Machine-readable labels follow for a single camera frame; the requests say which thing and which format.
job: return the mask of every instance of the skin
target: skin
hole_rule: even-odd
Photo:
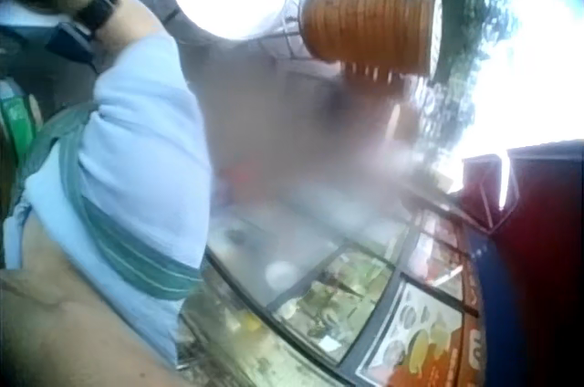
[[[74,15],[90,0],[50,0]],[[137,0],[121,0],[96,39],[112,55],[162,31]],[[8,385],[184,386],[76,272],[32,213],[23,267],[0,270],[0,371]]]

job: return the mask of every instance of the counter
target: counter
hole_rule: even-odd
[[[200,379],[212,361],[217,385],[482,384],[482,291],[461,221],[424,200],[301,189],[213,220],[182,370]]]

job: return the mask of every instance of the shirt sleeve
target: shirt sleeve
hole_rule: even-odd
[[[198,267],[212,170],[174,40],[157,34],[127,47],[94,100],[79,153],[82,193],[145,243]]]

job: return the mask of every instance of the person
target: person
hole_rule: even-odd
[[[2,373],[17,385],[183,385],[174,339],[201,280],[212,183],[202,113],[142,3],[46,1],[115,60],[19,168],[3,227]]]

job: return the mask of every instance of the sky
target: sky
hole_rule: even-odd
[[[462,187],[461,159],[584,138],[584,0],[516,0],[516,36],[498,44],[473,95],[474,125],[444,167]]]

